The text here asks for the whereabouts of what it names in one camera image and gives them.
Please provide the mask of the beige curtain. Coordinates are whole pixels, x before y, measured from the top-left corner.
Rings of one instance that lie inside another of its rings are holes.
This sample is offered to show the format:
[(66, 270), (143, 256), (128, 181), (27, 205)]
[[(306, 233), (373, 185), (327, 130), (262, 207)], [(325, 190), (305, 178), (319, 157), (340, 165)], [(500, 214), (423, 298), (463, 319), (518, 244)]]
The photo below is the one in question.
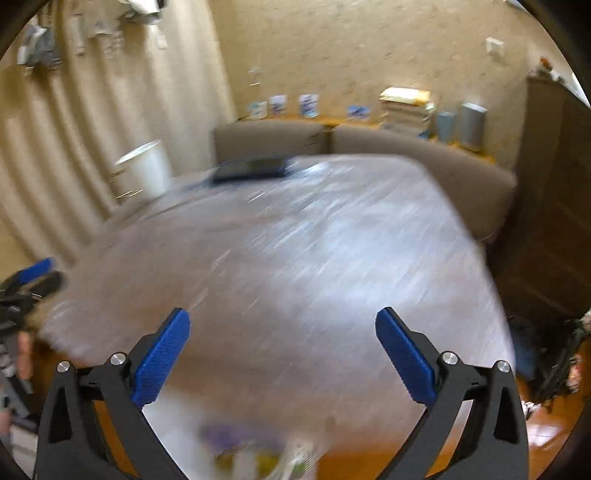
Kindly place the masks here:
[(126, 187), (116, 161), (156, 140), (174, 175), (207, 169), (235, 118), (205, 1), (152, 25), (123, 1), (1, 5), (1, 271), (74, 263)]

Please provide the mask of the small blue grey box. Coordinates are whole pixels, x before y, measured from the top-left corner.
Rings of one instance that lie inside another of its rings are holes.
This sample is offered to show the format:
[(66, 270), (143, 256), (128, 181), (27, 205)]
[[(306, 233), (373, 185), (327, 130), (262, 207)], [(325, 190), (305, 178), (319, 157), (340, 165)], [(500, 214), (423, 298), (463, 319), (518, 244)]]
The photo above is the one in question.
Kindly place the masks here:
[(439, 111), (436, 118), (438, 139), (446, 144), (454, 141), (456, 132), (456, 114), (450, 111)]

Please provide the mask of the white trash bin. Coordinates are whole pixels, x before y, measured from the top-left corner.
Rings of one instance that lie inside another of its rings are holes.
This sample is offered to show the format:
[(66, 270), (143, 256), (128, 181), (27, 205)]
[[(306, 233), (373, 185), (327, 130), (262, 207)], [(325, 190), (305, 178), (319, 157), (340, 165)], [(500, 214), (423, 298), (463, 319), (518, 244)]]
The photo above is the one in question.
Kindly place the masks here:
[[(315, 479), (328, 445), (308, 435), (284, 433), (264, 424), (236, 420), (207, 409), (196, 399), (164, 390), (143, 408), (156, 436), (188, 479)], [(256, 444), (217, 451), (199, 436), (208, 422), (240, 424), (273, 432), (280, 448)]]

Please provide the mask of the dark blue phone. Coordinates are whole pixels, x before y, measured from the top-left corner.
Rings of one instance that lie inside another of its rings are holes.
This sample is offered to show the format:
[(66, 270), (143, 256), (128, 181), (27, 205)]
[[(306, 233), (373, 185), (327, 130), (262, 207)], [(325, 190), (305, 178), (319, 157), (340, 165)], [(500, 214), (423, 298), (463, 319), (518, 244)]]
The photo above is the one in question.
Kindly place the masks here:
[(255, 158), (221, 163), (211, 175), (215, 184), (283, 178), (290, 173), (290, 157)]

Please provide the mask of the grey speaker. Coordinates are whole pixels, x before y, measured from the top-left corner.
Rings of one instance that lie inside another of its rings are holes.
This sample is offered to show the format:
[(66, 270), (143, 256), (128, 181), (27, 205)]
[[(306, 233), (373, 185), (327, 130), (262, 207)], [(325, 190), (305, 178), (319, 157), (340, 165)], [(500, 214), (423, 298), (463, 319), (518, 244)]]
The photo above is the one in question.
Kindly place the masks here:
[(484, 147), (485, 126), (488, 109), (473, 102), (464, 102), (460, 109), (460, 145), (473, 152)]

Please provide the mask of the clear plastic table cover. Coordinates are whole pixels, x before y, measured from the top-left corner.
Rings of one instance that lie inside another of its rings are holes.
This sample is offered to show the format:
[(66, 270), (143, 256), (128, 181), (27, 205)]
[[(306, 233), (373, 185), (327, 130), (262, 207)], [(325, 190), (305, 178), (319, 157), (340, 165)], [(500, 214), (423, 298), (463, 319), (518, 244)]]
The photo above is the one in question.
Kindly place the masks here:
[(382, 308), (467, 363), (514, 357), (481, 247), (437, 183), (403, 173), (304, 158), (281, 180), (194, 178), (125, 204), (42, 338), (96, 365), (180, 307), (190, 338), (162, 393), (332, 450), (397, 447), (423, 409), (377, 339)]

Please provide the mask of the photo frame left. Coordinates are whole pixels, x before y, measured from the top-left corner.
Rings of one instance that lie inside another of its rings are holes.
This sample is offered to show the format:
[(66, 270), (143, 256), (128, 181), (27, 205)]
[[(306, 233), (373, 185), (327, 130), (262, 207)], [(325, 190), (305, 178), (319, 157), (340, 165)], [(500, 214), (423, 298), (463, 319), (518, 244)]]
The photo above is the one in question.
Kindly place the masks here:
[(249, 104), (249, 120), (263, 120), (267, 117), (267, 102), (256, 101)]

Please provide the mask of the stack of books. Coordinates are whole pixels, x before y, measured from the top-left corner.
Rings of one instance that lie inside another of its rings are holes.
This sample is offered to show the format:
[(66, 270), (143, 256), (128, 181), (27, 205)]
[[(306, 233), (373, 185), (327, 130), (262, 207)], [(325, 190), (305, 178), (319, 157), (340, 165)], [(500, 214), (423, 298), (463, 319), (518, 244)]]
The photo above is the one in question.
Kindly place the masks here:
[(380, 128), (414, 137), (428, 138), (437, 106), (432, 92), (407, 87), (388, 87), (379, 97)]

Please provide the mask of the photo frame middle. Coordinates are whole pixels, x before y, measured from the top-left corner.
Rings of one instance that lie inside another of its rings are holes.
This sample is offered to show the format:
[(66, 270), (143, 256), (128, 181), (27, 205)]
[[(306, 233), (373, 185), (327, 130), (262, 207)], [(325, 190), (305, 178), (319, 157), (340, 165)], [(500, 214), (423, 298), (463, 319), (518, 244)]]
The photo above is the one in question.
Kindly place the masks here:
[(287, 113), (287, 95), (273, 95), (269, 98), (270, 115), (283, 116)]

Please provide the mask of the dark wooden cabinet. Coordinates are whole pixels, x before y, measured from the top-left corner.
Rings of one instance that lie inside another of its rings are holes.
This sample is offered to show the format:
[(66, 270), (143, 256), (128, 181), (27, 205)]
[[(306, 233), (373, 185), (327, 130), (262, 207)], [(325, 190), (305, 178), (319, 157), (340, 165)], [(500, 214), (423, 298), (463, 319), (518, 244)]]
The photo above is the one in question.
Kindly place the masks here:
[(489, 253), (507, 311), (537, 322), (590, 308), (590, 109), (530, 76), (514, 205)]

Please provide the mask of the photo frame right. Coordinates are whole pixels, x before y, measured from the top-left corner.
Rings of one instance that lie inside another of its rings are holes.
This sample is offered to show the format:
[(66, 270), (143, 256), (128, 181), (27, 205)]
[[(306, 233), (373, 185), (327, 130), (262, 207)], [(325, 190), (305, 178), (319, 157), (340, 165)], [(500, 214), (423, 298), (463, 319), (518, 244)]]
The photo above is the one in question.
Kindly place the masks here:
[(318, 94), (303, 94), (298, 96), (298, 113), (300, 113), (302, 118), (313, 119), (320, 115), (318, 100), (320, 100), (320, 95)]

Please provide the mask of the photo frame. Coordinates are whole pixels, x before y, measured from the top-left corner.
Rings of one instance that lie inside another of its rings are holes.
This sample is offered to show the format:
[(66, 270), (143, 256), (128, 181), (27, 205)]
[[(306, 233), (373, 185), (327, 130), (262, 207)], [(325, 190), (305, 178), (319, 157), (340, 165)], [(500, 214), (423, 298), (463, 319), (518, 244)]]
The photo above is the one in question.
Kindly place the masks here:
[(263, 120), (267, 117), (267, 102), (256, 101), (249, 104), (249, 120)]
[(298, 113), (300, 113), (302, 118), (313, 119), (320, 115), (318, 100), (320, 100), (320, 95), (318, 94), (303, 94), (298, 96)]
[(283, 116), (287, 113), (287, 95), (273, 95), (269, 98), (270, 115)]

